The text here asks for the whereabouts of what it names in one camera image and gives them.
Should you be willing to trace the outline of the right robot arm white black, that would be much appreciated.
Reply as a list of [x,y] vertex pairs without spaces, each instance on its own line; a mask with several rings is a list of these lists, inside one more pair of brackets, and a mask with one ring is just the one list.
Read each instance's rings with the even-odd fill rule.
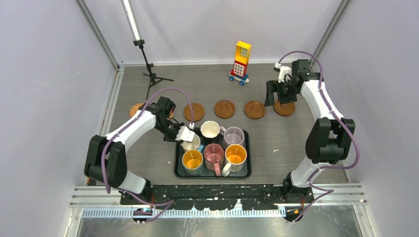
[[277,62],[274,70],[278,79],[267,81],[264,105],[290,105],[300,94],[315,120],[305,142],[305,158],[283,181],[282,198],[292,203],[309,194],[310,181],[323,169],[347,158],[355,122],[336,109],[322,75],[310,70],[307,59],[293,61],[290,67]]

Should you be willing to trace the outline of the dark wooden coaster four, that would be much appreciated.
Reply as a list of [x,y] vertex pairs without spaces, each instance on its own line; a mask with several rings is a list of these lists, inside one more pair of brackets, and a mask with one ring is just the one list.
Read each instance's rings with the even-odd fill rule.
[[223,119],[231,118],[235,114],[236,108],[232,101],[220,100],[214,105],[214,113]]

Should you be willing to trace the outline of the pink patterned mug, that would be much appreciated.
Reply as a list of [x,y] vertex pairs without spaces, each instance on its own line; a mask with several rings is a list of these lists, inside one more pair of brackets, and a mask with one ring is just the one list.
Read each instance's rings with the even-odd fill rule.
[[224,164],[224,149],[216,143],[208,144],[204,148],[204,161],[208,170],[214,171],[215,175],[220,177]]

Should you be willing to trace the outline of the lilac textured mug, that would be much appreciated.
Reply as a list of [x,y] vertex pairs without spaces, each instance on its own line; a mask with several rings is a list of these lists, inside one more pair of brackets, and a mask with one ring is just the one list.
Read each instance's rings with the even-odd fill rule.
[[245,133],[242,129],[238,127],[232,126],[229,128],[225,128],[221,126],[220,134],[223,136],[222,147],[225,149],[230,145],[236,144],[243,146],[245,143]]

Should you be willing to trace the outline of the cream cup yellow handle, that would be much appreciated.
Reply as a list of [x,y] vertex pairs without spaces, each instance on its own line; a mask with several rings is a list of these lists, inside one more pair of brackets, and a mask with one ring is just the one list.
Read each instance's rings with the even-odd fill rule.
[[184,141],[181,144],[181,147],[186,152],[186,151],[189,151],[189,150],[198,150],[200,145],[201,145],[200,137],[197,134],[195,134],[192,142]]

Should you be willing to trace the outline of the toy block tower on wheels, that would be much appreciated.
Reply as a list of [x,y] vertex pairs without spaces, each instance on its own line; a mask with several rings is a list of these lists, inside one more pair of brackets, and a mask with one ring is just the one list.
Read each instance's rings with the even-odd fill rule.
[[229,73],[231,81],[238,81],[240,85],[249,83],[249,75],[247,74],[249,59],[251,53],[251,44],[238,41],[236,44],[235,59],[233,69]]

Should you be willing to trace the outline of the black serving tray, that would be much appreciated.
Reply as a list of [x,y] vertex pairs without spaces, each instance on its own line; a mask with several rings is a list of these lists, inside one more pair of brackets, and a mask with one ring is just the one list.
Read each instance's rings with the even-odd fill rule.
[[247,179],[251,176],[252,173],[252,166],[251,166],[251,150],[250,150],[250,136],[249,133],[244,130],[244,147],[248,153],[248,157],[244,163],[242,170],[239,172],[230,174],[227,177],[223,176],[216,176],[214,171],[210,171],[206,168],[205,164],[203,166],[203,172],[198,176],[191,176],[187,174],[185,171],[183,164],[182,164],[182,156],[184,155],[185,151],[183,150],[180,144],[176,144],[175,147],[175,162],[174,162],[174,174],[178,178],[183,179]]

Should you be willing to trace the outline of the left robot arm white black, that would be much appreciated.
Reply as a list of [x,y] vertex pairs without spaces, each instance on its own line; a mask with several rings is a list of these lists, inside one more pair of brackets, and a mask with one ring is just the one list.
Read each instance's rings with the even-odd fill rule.
[[130,172],[127,167],[126,153],[129,148],[146,132],[158,130],[164,141],[180,142],[179,131],[183,123],[173,123],[169,116],[175,104],[161,96],[156,103],[141,106],[137,113],[120,128],[106,136],[95,135],[87,150],[84,174],[97,182],[108,183],[132,193],[139,204],[151,200],[151,182]]

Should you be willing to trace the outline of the dark wooden coaster one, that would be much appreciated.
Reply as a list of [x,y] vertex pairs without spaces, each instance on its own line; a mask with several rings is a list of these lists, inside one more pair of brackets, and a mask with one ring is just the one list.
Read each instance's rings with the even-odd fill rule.
[[189,104],[183,109],[183,116],[187,121],[191,121],[192,116],[194,122],[200,121],[205,115],[205,109],[200,103],[192,103],[192,108]]

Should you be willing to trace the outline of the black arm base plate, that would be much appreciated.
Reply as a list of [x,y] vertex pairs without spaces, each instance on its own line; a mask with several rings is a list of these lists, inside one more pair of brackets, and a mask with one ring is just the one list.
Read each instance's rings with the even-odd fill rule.
[[281,184],[152,185],[144,194],[120,193],[122,205],[147,202],[158,210],[232,210],[237,204],[244,210],[271,210],[277,204],[307,206],[314,199],[311,189],[295,193]]

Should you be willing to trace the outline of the dark wooden coaster two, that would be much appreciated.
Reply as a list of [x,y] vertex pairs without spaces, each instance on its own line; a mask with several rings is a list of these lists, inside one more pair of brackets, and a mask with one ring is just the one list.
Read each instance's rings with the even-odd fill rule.
[[294,102],[281,104],[279,100],[276,100],[273,108],[277,114],[284,117],[291,116],[295,112]]

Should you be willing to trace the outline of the dark wooden coaster three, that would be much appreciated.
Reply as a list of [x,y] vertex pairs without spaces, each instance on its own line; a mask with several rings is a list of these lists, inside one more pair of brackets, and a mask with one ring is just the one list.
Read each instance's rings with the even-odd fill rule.
[[264,117],[266,109],[260,101],[251,100],[244,105],[244,113],[250,119],[260,119]]

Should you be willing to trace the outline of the blue mug yellow inside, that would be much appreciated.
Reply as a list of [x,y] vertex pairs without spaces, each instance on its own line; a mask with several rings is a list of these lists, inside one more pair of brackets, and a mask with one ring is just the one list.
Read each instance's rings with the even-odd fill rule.
[[189,176],[200,176],[204,170],[204,145],[199,145],[196,149],[186,150],[182,156],[182,166]]

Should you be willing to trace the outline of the white cup black outside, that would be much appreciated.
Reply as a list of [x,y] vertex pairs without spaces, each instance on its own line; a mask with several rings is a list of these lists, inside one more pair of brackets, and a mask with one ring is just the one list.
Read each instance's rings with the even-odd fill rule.
[[201,127],[196,127],[194,131],[203,145],[219,143],[220,125],[215,121],[206,121]]

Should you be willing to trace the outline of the silver microphone on tripod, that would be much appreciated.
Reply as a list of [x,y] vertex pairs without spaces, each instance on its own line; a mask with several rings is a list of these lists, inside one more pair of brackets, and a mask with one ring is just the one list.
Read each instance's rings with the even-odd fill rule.
[[148,85],[148,90],[146,94],[146,99],[148,99],[151,87],[155,86],[156,84],[160,83],[163,80],[166,80],[166,81],[174,81],[174,80],[169,79],[169,78],[158,77],[156,73],[152,72],[152,68],[154,67],[154,64],[148,61],[146,53],[144,51],[145,40],[141,36],[139,25],[137,23],[137,19],[136,19],[136,16],[134,14],[134,10],[132,7],[132,3],[130,0],[121,0],[121,4],[123,6],[125,16],[127,18],[127,22],[130,27],[131,34],[133,36],[133,44],[141,50],[143,59],[145,61],[145,66],[148,71],[148,73],[143,74],[144,76],[147,76],[149,78],[149,85]]

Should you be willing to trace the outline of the white mug orange inside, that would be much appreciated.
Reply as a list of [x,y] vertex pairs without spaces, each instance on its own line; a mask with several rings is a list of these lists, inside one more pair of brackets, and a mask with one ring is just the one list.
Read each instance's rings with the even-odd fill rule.
[[239,144],[233,144],[225,150],[225,165],[221,170],[221,174],[227,177],[230,173],[240,172],[247,160],[247,150]]

